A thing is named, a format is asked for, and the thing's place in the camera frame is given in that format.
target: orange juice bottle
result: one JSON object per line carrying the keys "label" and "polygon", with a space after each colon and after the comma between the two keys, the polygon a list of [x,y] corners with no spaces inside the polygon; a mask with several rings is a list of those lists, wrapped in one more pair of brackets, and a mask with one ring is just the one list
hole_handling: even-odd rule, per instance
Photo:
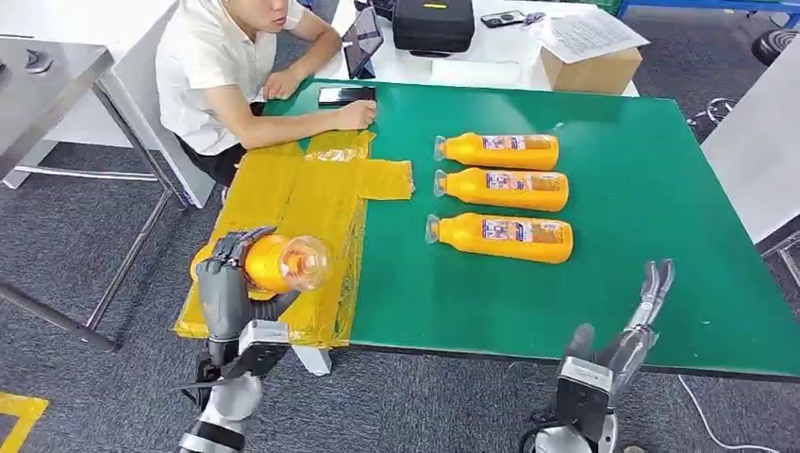
{"label": "orange juice bottle", "polygon": [[573,229],[558,220],[465,213],[452,219],[427,216],[425,240],[462,252],[495,257],[564,262],[573,251]]}
{"label": "orange juice bottle", "polygon": [[468,168],[450,175],[437,170],[433,193],[479,205],[556,212],[567,204],[570,188],[567,176],[561,173]]}
{"label": "orange juice bottle", "polygon": [[[210,257],[213,249],[214,244],[207,243],[194,256],[190,274],[195,281],[197,264]],[[250,244],[243,264],[250,297],[266,300],[290,290],[318,287],[326,277],[328,254],[325,245],[310,236],[269,234]]]}
{"label": "orange juice bottle", "polygon": [[550,170],[558,160],[558,139],[552,135],[477,135],[436,138],[433,158],[464,165]]}

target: white shirt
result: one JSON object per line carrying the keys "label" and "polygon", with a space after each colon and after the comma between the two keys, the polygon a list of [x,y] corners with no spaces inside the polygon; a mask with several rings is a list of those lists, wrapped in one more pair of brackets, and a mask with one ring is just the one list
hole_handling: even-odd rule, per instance
{"label": "white shirt", "polygon": [[[207,156],[239,139],[216,118],[204,90],[235,85],[248,102],[263,100],[275,64],[275,34],[259,32],[251,42],[220,2],[180,0],[156,53],[161,122]],[[295,28],[304,11],[297,0],[289,0],[283,29]]]}

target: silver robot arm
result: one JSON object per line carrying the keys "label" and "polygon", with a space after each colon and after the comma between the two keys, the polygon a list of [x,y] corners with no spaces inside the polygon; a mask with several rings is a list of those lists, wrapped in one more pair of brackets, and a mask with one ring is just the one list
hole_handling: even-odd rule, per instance
{"label": "silver robot arm", "polygon": [[260,379],[289,348],[272,342],[287,338],[287,326],[276,320],[299,292],[251,301],[242,269],[247,246],[273,232],[264,227],[228,233],[196,267],[208,351],[198,356],[197,382],[179,387],[202,410],[180,440],[181,453],[242,451],[244,422],[262,397]]}
{"label": "silver robot arm", "polygon": [[536,426],[520,440],[520,452],[535,436],[537,453],[610,453],[617,442],[619,396],[644,363],[658,334],[653,322],[675,279],[672,260],[644,266],[639,306],[622,332],[603,350],[592,353],[594,327],[579,326],[564,351],[558,369],[557,392],[548,407],[535,417]]}

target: tablet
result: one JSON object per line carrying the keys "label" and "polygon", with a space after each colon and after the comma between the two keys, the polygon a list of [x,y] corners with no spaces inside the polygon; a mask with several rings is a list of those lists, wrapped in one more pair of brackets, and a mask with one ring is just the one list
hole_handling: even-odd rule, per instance
{"label": "tablet", "polygon": [[342,36],[344,60],[347,62],[347,74],[350,78],[358,78],[364,65],[382,43],[383,35],[377,26],[375,8],[363,9]]}

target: white cable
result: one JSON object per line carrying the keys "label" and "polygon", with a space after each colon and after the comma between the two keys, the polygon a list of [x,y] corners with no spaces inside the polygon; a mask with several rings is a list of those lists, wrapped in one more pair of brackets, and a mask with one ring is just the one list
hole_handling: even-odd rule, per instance
{"label": "white cable", "polygon": [[711,440],[714,441],[715,444],[721,446],[725,450],[743,450],[745,448],[751,448],[754,450],[769,451],[770,453],[778,453],[777,450],[773,450],[772,448],[767,448],[766,446],[761,446],[761,445],[727,445],[720,442],[720,440],[717,439],[717,436],[715,436],[714,433],[711,432],[711,427],[708,426],[708,420],[706,420],[706,415],[703,413],[703,410],[700,409],[700,403],[697,401],[697,398],[694,396],[694,393],[692,393],[692,389],[690,389],[689,386],[686,385],[686,381],[683,380],[683,376],[677,375],[677,379],[680,381],[681,385],[683,385],[683,388],[686,389],[686,393],[689,394],[689,398],[692,399],[692,403],[694,403],[694,408],[697,409],[697,413],[700,414],[700,419],[703,420],[703,425],[706,426],[706,432],[708,433],[709,436],[711,436]]}

